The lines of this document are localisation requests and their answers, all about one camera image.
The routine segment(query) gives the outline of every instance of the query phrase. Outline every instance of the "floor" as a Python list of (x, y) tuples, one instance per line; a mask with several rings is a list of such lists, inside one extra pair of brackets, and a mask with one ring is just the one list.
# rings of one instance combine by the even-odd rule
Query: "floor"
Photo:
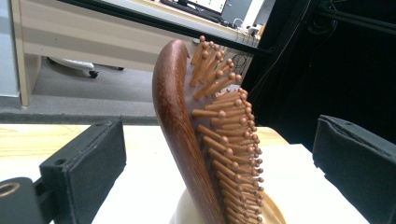
[(95, 64), (99, 76), (91, 78), (88, 71), (42, 59), (30, 104), (0, 97), (0, 122), (91, 124), (122, 117), (125, 124), (157, 124), (152, 72)]

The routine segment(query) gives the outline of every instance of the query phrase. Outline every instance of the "wooden bristle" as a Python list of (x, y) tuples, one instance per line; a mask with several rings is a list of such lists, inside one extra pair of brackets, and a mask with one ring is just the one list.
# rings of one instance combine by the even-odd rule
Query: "wooden bristle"
[(262, 223), (263, 169), (257, 158), (262, 151), (252, 105), (247, 91), (228, 89), (242, 77), (233, 72), (233, 61), (224, 60), (223, 55), (218, 45), (200, 38), (191, 59), (193, 74), (186, 81), (195, 87), (193, 99), (210, 103), (193, 109), (191, 117), (208, 124), (196, 126), (197, 139), (202, 139), (202, 150), (210, 158), (208, 167), (214, 170), (210, 173), (215, 174), (213, 181), (220, 188), (228, 223)]

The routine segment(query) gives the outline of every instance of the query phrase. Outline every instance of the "computer monitor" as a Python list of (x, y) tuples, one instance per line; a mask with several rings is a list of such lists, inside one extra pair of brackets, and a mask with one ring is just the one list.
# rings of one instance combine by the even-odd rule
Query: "computer monitor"
[(192, 4), (198, 8), (221, 15), (227, 0), (178, 0), (178, 3), (186, 6)]

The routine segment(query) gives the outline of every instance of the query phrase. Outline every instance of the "wooden hairbrush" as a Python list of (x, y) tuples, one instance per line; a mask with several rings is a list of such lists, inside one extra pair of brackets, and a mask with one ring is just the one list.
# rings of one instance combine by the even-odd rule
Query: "wooden hairbrush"
[(195, 206), (208, 224), (262, 223), (261, 150), (248, 93), (219, 46), (192, 58), (180, 40), (156, 62), (152, 93), (163, 134)]

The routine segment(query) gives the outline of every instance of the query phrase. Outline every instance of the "hairbrush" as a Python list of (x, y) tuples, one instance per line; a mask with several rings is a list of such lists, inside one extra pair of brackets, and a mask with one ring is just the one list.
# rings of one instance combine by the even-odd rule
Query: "hairbrush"
[(263, 223), (262, 153), (248, 93), (233, 61), (203, 36), (190, 57), (180, 40), (161, 51), (152, 94), (166, 142), (208, 224)]

